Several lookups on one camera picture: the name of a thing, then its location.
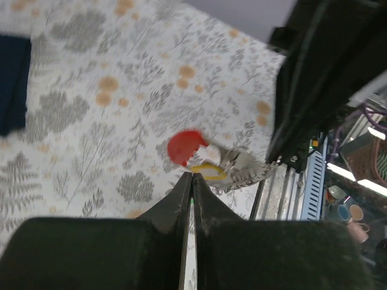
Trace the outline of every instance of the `fluorescent light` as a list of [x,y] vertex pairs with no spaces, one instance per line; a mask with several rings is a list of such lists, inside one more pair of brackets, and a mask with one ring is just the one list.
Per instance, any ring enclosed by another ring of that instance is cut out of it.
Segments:
[[338,175],[348,178],[349,180],[356,181],[355,176],[350,171],[345,170],[339,166],[336,166],[332,163],[328,163],[328,169],[332,170],[334,173]]
[[376,184],[376,183],[374,183],[372,181],[369,181],[368,179],[360,180],[357,183],[359,183],[360,185],[362,185],[362,186],[364,186],[364,187],[366,187],[368,189],[373,190],[374,192],[379,193],[380,195],[383,195],[383,196],[387,197],[387,188],[384,188],[381,185],[378,185],[378,184]]
[[375,137],[386,140],[386,135],[384,133],[379,132],[378,130],[375,130],[374,128],[368,127],[368,132],[370,132]]

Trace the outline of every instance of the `red plastic piece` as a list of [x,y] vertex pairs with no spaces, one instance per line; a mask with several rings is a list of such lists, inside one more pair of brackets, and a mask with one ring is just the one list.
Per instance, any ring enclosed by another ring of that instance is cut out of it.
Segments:
[[167,151],[173,163],[187,166],[189,158],[199,150],[200,146],[208,146],[201,133],[196,130],[184,130],[169,140]]

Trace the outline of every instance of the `dark blue cloth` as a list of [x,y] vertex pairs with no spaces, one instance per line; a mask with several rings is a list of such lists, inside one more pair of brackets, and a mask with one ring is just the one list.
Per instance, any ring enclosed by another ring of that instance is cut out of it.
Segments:
[[29,39],[0,36],[0,136],[25,128]]

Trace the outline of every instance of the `yellow object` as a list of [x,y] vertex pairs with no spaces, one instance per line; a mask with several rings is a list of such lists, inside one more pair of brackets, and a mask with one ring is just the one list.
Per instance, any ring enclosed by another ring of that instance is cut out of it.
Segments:
[[223,180],[227,177],[223,169],[213,164],[192,166],[191,171],[202,174],[205,180]]

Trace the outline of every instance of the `floral tablecloth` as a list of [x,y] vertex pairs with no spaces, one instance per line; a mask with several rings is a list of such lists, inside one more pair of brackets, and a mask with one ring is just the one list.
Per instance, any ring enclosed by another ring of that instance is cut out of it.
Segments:
[[[0,0],[0,31],[32,42],[27,129],[0,141],[2,249],[30,216],[146,211],[183,172],[166,144],[184,128],[264,159],[282,57],[203,12],[172,0]],[[215,191],[244,217],[255,192]],[[187,289],[194,242],[191,224]]]

